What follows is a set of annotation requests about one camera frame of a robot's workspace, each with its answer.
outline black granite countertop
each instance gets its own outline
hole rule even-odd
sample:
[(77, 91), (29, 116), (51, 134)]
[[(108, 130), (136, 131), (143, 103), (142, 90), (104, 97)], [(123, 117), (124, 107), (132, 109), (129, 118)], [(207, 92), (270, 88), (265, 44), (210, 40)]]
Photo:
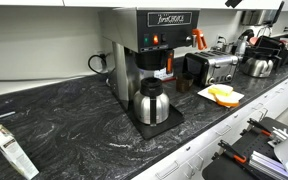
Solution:
[[(288, 65), (269, 78), (237, 72), (231, 85), (245, 94), (237, 108), (207, 100), (196, 86), (187, 93), (164, 84), (185, 122), (151, 140), (143, 140), (105, 77), (91, 76), (0, 96), (0, 119), (40, 173), (34, 179), (130, 179), (225, 117), (288, 78)], [(0, 153), (0, 179), (21, 179)]]

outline coffee maker brand label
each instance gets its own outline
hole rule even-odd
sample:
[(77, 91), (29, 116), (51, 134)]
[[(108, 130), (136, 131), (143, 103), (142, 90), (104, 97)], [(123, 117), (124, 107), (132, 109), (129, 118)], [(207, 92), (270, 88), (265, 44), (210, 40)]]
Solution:
[(191, 12), (149, 12), (147, 26), (175, 26), (191, 24)]

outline chrome toaster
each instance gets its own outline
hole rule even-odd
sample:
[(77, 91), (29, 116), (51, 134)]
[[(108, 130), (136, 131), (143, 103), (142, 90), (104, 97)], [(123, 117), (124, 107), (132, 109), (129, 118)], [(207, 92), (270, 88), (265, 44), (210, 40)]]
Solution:
[(184, 58), (183, 73), (193, 76), (199, 86), (231, 82), (238, 58), (220, 51), (187, 53)]

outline coffee maker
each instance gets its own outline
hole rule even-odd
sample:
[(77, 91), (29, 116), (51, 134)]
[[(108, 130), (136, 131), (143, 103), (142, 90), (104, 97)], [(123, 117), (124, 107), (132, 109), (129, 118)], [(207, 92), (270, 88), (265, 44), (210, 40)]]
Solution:
[(198, 9), (116, 8), (99, 12), (101, 31), (113, 46), (115, 69), (109, 84), (128, 117), (144, 139), (184, 121), (169, 104), (154, 71), (172, 73), (174, 48), (205, 49), (197, 27)]

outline electric kettle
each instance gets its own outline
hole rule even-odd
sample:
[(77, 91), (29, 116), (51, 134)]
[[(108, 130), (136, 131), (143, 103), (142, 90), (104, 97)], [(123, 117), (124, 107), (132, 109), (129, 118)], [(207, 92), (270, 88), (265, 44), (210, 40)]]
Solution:
[(273, 69), (273, 60), (280, 60), (278, 56), (267, 53), (256, 53), (254, 57), (248, 59), (242, 71), (253, 77), (268, 77)]
[(158, 78), (142, 79), (141, 88), (135, 93), (133, 102), (135, 116), (144, 124), (154, 126), (169, 116), (169, 98)]

